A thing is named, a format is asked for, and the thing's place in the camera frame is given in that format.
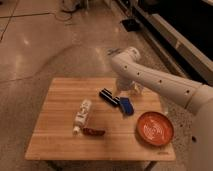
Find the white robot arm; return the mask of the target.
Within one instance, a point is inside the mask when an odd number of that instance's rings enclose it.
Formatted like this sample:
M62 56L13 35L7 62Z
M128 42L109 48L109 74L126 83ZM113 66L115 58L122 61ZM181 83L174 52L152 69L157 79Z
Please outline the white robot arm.
M118 74L116 90L128 91L134 82L171 100L195 116L187 171L213 171L213 87L139 64L141 55L128 47L110 59Z

